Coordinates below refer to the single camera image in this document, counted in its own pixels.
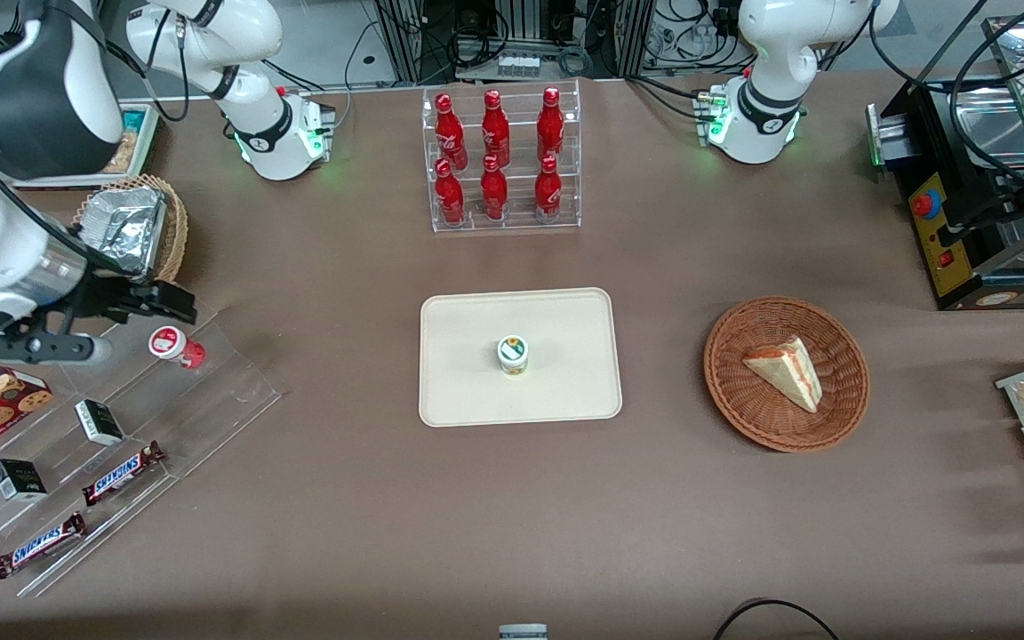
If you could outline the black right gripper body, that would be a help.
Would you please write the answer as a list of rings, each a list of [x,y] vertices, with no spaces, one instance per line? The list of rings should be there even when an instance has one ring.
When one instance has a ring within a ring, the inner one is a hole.
[[[85,273],[62,300],[62,315],[69,323],[86,317],[103,317],[113,323],[127,323],[132,314],[135,283],[129,278],[103,278]]]

